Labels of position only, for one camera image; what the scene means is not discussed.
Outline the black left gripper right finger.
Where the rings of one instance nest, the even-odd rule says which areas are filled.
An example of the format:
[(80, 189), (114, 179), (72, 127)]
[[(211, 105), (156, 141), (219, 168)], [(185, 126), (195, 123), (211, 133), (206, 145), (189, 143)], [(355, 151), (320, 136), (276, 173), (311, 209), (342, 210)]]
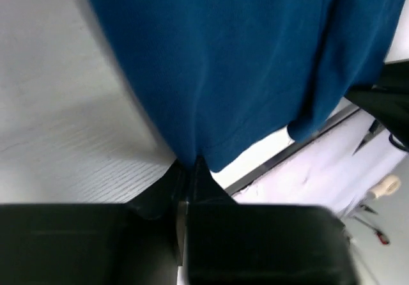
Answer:
[(189, 177), (189, 284), (358, 284), (339, 219), (321, 206), (240, 204), (203, 158)]

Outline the blue t shirt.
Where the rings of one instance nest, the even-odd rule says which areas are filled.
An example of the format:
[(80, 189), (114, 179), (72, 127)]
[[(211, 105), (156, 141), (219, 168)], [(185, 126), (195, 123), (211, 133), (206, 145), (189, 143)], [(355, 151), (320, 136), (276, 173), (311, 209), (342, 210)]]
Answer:
[(218, 172), (287, 128), (301, 141), (379, 78), (405, 0), (89, 0), (180, 162)]

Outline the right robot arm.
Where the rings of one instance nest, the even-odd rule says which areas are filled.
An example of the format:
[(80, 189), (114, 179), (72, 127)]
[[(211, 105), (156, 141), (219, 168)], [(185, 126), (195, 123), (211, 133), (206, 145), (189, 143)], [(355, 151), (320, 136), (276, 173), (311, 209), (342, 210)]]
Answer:
[(408, 60), (383, 66), (373, 86), (354, 86), (346, 99), (377, 119), (389, 132), (389, 142), (408, 152)]

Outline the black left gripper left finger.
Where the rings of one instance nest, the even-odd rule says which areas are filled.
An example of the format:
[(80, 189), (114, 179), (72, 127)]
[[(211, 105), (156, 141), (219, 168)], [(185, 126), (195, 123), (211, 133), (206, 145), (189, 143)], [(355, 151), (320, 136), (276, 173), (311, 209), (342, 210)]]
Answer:
[(176, 284), (174, 163), (127, 203), (1, 205), (2, 284)]

